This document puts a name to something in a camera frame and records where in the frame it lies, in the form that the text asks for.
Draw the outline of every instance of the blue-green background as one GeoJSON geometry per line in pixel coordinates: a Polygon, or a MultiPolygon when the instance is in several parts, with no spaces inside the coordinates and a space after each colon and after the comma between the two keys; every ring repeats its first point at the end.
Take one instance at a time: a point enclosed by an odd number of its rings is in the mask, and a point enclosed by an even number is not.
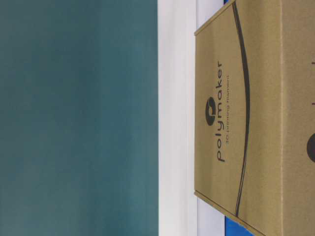
{"type": "Polygon", "coordinates": [[[0,2],[0,235],[158,235],[156,0],[0,2]]]}

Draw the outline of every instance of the white surface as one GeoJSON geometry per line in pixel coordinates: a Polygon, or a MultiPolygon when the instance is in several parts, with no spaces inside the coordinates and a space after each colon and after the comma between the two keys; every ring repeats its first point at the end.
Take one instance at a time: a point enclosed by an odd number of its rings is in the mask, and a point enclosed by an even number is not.
{"type": "Polygon", "coordinates": [[[158,0],[160,236],[224,236],[224,216],[193,194],[193,33],[222,2],[158,0]]]}
{"type": "Polygon", "coordinates": [[[222,6],[223,0],[197,0],[197,28],[209,20],[222,6]]]}
{"type": "Polygon", "coordinates": [[[198,199],[198,236],[224,236],[224,216],[198,199]]]}

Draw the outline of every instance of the teal wall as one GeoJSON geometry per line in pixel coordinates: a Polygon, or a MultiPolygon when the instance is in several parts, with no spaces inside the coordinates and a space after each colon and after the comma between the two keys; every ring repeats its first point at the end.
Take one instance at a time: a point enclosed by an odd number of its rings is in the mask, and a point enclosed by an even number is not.
{"type": "Polygon", "coordinates": [[[156,0],[0,2],[0,235],[158,235],[156,0]]]}

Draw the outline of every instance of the black circle logo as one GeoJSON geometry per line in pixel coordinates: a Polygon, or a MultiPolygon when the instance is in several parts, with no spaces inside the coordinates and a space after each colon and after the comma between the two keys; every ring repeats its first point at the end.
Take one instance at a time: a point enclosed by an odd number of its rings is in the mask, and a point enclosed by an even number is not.
{"type": "Polygon", "coordinates": [[[307,143],[307,154],[315,162],[315,134],[313,134],[307,143]]]}
{"type": "Polygon", "coordinates": [[[206,104],[206,121],[208,125],[213,125],[216,119],[216,102],[210,97],[206,104]]]}

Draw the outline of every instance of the brown cardboard box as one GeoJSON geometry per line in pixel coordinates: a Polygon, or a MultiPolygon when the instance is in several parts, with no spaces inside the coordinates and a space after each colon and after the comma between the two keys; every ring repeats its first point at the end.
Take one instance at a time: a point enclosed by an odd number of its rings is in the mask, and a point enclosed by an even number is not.
{"type": "Polygon", "coordinates": [[[255,235],[315,236],[315,1],[232,1],[195,35],[196,195],[255,235]]]}

